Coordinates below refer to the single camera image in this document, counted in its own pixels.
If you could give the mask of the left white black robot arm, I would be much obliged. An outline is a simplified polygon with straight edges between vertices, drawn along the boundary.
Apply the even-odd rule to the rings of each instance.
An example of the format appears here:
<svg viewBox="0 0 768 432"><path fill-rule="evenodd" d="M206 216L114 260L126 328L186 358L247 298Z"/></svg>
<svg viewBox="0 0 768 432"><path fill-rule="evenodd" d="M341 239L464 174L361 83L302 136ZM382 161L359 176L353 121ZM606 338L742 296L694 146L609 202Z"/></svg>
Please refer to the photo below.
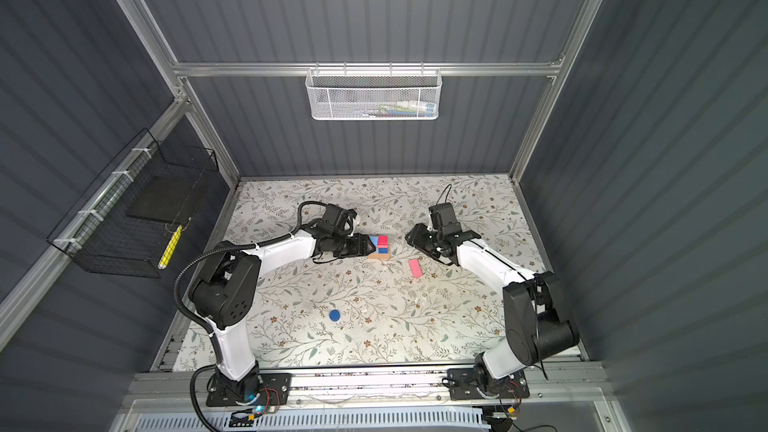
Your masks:
<svg viewBox="0 0 768 432"><path fill-rule="evenodd" d="M184 305L179 287L174 301L190 321L203 328L215 354L214 378L239 403L249 404L265 389L257 360L250 349L246 316L263 274L297 261L329 253L333 261L367 257L376 245L355 230L357 213L319 201L302 202L297 223L287 233L262 242L236 245L220 242L193 263L202 265L190 282Z"/></svg>

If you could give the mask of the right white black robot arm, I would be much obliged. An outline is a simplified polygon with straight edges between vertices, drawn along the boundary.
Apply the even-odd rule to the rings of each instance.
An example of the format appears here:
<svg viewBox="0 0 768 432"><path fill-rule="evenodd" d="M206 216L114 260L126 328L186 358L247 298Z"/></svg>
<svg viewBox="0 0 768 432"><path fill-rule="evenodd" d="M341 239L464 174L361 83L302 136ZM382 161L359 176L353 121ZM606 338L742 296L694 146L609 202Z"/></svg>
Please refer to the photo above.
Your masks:
<svg viewBox="0 0 768 432"><path fill-rule="evenodd" d="M554 273L535 273L492 249L479 233L462 228L448 202L431 206L429 215L431 224L414 225L406 243L475 274L502 299L504 338L478 354L472 369L479 393L495 398L515 373L578 345L576 319Z"/></svg>

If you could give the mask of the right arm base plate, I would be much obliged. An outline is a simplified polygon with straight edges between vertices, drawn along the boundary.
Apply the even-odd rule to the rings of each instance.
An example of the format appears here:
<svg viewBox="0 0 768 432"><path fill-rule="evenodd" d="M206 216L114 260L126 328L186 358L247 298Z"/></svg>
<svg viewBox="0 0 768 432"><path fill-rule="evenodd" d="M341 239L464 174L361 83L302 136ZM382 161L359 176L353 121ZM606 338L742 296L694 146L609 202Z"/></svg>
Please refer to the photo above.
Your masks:
<svg viewBox="0 0 768 432"><path fill-rule="evenodd" d="M451 368L441 379L454 401L462 400L511 400L530 397L528 382L523 370L501 379L494 379L478 368Z"/></svg>

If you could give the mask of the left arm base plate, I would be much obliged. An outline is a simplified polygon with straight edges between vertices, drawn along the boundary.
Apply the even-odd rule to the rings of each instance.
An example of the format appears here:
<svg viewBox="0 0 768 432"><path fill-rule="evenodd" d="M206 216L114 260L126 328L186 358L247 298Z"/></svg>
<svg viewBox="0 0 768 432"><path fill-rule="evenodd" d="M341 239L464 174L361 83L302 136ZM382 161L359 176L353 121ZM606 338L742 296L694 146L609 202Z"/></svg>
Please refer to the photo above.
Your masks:
<svg viewBox="0 0 768 432"><path fill-rule="evenodd" d="M250 373L240 381L216 371L209 379L205 405L208 407L281 406L287 403L292 375Z"/></svg>

